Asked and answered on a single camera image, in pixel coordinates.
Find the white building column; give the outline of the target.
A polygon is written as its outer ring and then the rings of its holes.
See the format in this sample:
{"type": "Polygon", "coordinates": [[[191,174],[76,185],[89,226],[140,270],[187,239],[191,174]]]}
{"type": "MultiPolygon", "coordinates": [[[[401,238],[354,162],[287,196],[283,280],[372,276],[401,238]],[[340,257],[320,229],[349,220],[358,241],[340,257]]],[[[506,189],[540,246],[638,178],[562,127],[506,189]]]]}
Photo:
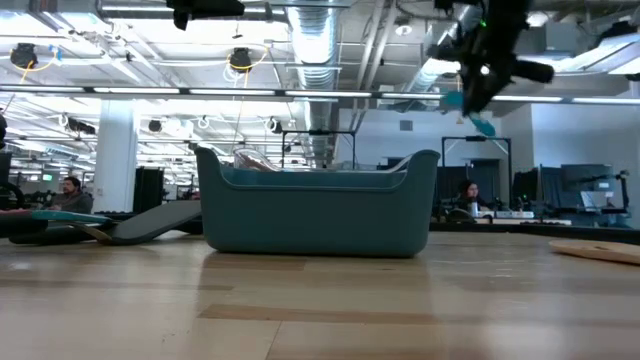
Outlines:
{"type": "Polygon", "coordinates": [[[133,209],[139,119],[135,103],[103,100],[93,185],[94,212],[133,209]]]}

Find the smooth silver ventilation duct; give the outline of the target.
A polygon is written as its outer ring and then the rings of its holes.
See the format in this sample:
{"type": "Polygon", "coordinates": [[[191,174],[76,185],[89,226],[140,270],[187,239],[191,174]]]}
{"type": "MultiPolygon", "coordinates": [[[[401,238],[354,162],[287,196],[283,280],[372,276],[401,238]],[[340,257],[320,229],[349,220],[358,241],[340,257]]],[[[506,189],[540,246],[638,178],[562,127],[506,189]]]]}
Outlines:
{"type": "Polygon", "coordinates": [[[459,70],[458,62],[429,58],[404,86],[403,92],[426,93],[441,75],[456,74],[459,70]]]}

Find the black spatula with silver neck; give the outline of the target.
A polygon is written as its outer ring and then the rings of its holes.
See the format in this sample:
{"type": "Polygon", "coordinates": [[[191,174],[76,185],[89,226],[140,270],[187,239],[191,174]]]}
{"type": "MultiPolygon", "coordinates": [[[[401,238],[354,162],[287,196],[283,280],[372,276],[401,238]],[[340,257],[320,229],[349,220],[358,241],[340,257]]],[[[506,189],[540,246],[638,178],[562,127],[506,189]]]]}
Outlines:
{"type": "Polygon", "coordinates": [[[72,223],[35,220],[34,210],[0,213],[0,238],[17,245],[63,245],[95,241],[106,246],[129,246],[149,242],[171,231],[200,233],[198,201],[173,201],[140,214],[107,213],[111,222],[72,223]]]}

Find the short wooden slotted spatula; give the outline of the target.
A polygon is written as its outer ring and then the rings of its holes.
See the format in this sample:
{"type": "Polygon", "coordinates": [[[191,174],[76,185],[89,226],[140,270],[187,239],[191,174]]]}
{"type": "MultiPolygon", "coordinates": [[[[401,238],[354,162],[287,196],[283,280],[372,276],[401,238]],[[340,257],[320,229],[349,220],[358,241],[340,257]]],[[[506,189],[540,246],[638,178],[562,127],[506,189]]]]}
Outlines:
{"type": "Polygon", "coordinates": [[[236,168],[262,172],[278,172],[280,168],[271,163],[262,153],[251,149],[239,149],[234,153],[236,168]]]}

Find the black background rig frame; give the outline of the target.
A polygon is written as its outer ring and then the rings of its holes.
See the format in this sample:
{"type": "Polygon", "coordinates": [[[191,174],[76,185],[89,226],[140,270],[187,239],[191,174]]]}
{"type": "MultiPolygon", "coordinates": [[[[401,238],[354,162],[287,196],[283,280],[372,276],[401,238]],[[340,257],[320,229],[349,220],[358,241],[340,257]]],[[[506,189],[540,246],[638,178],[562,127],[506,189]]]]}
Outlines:
{"type": "Polygon", "coordinates": [[[286,148],[289,146],[286,144],[286,137],[289,134],[304,134],[309,136],[329,136],[329,135],[349,135],[352,138],[351,148],[352,148],[352,169],[356,169],[356,131],[353,130],[323,130],[323,129],[312,129],[312,130],[283,130],[281,132],[281,153],[280,153],[280,162],[281,168],[284,168],[284,159],[286,148]]]}
{"type": "Polygon", "coordinates": [[[449,141],[455,141],[458,143],[459,141],[464,142],[492,142],[498,148],[501,148],[500,142],[504,142],[506,148],[503,152],[507,155],[507,164],[508,164],[508,197],[507,204],[510,205],[512,202],[513,190],[512,190],[512,180],[513,180],[513,157],[512,157],[512,140],[508,137],[497,137],[497,136],[484,136],[484,135],[468,135],[468,136],[444,136],[441,138],[441,167],[443,169],[447,168],[446,157],[447,153],[454,148],[452,145],[450,148],[446,147],[446,143],[449,141]]]}

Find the blue plastic spoon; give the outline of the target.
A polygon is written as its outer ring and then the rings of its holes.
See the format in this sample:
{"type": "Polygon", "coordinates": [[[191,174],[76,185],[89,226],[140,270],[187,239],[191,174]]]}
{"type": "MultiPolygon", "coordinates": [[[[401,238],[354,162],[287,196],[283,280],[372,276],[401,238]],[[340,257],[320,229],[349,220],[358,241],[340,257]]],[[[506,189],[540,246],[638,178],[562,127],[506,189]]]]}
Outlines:
{"type": "MultiPolygon", "coordinates": [[[[441,98],[441,102],[445,105],[453,106],[459,108],[460,110],[463,109],[463,100],[464,97],[460,91],[449,91],[445,93],[441,98]]],[[[480,134],[486,137],[494,137],[496,135],[495,127],[490,123],[489,120],[482,117],[480,113],[471,112],[468,114],[463,114],[463,117],[467,118],[480,134]]]]}

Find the black background cabinet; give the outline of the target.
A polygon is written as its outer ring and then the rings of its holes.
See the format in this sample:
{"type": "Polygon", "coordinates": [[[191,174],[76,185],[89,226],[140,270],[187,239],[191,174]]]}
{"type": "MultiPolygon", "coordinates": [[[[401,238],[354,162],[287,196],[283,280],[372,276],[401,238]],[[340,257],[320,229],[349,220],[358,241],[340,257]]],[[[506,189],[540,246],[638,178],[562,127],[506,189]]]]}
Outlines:
{"type": "Polygon", "coordinates": [[[162,204],[164,170],[139,167],[136,169],[133,212],[143,213],[162,204]]]}

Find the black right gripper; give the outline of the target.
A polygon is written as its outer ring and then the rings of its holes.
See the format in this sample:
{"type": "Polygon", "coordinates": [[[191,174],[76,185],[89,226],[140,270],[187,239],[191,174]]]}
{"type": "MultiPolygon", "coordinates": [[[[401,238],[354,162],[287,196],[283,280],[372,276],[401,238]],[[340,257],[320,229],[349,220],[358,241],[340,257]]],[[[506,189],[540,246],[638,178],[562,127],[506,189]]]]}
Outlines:
{"type": "Polygon", "coordinates": [[[433,45],[428,54],[442,61],[457,62],[463,82],[464,116],[485,108],[516,76],[538,83],[550,83],[552,66],[519,60],[515,47],[519,36],[529,29],[528,8],[485,8],[481,19],[468,30],[458,22],[455,37],[433,45]]]}

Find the teal plastic bin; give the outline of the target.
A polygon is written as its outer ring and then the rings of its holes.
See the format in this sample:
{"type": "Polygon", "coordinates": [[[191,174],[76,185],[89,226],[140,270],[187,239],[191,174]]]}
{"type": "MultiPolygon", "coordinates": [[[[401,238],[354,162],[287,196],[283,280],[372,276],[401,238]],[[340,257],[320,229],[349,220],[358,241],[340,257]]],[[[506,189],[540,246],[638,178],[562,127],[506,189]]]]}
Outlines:
{"type": "Polygon", "coordinates": [[[427,244],[433,150],[399,172],[261,172],[195,154],[204,236],[219,252],[410,258],[427,244]]]}

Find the black background stand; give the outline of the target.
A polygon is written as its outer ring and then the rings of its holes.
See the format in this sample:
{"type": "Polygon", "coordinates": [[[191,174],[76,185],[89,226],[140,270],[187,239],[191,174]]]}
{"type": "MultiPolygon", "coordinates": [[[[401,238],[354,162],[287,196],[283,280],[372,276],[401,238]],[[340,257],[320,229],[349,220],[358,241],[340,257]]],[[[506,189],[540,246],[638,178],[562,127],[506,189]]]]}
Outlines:
{"type": "Polygon", "coordinates": [[[616,179],[619,181],[620,187],[621,187],[622,209],[623,209],[623,211],[618,216],[617,224],[622,228],[629,228],[628,218],[630,217],[630,212],[629,212],[630,199],[628,195],[628,186],[627,186],[628,177],[629,177],[628,170],[621,170],[616,175],[616,179]]]}

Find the ribbed silver ventilation duct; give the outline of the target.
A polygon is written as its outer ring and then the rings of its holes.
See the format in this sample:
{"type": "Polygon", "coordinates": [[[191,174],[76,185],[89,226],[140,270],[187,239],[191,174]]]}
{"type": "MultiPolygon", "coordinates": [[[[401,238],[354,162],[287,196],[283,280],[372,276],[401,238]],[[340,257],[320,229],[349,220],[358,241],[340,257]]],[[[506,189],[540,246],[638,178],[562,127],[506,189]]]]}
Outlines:
{"type": "MultiPolygon", "coordinates": [[[[335,90],[338,70],[330,69],[338,59],[338,20],[340,10],[328,7],[289,7],[291,42],[296,71],[303,90],[335,90]]],[[[310,101],[304,104],[307,130],[331,130],[335,103],[310,101]]],[[[309,155],[314,167],[331,162],[335,136],[309,136],[309,155]]]]}

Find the long wooden slotted spatula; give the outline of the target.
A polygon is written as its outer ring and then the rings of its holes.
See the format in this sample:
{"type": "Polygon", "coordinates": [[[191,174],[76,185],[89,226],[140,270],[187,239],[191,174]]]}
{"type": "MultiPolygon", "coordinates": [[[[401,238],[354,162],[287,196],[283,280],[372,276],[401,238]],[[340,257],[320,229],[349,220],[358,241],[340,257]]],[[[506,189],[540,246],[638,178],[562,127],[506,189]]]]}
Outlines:
{"type": "Polygon", "coordinates": [[[640,266],[640,245],[591,240],[552,240],[550,248],[557,253],[640,266]]]}

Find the person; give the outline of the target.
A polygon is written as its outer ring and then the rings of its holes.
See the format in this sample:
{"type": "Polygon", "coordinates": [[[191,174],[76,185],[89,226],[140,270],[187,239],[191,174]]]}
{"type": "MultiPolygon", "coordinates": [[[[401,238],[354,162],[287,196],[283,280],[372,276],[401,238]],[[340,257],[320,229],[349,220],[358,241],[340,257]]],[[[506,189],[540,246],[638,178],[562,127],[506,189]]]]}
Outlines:
{"type": "Polygon", "coordinates": [[[80,180],[73,176],[65,177],[62,192],[52,199],[48,210],[91,214],[93,198],[81,188],[80,180]]]}
{"type": "Polygon", "coordinates": [[[459,185],[458,196],[454,201],[454,206],[472,212],[474,209],[478,211],[491,211],[492,205],[485,201],[479,193],[478,185],[472,180],[464,180],[459,185]]]}

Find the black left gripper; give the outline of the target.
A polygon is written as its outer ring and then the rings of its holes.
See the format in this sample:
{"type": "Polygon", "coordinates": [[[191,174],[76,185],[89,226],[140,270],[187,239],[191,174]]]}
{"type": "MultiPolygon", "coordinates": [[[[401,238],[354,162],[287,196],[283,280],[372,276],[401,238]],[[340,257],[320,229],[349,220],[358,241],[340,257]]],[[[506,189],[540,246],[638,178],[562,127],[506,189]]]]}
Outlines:
{"type": "Polygon", "coordinates": [[[239,0],[166,0],[173,10],[174,25],[185,30],[190,20],[242,16],[245,5],[239,0]]]}

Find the long ceiling light strip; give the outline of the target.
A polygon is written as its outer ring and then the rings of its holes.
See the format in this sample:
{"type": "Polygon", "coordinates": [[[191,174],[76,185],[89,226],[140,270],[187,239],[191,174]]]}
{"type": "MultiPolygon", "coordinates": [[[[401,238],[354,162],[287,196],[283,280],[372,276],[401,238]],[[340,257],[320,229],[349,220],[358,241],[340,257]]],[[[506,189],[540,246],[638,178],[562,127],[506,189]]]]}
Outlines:
{"type": "MultiPolygon", "coordinates": [[[[3,93],[29,93],[37,95],[77,96],[77,97],[130,97],[138,98],[282,98],[282,99],[364,99],[364,100],[400,100],[400,101],[436,101],[445,95],[439,93],[401,93],[371,91],[337,90],[282,90],[264,88],[171,88],[171,87],[82,87],[54,85],[0,84],[3,93]]],[[[494,102],[505,103],[541,103],[570,105],[611,105],[640,106],[640,98],[619,97],[569,97],[569,96],[524,96],[498,95],[494,102]]]]}

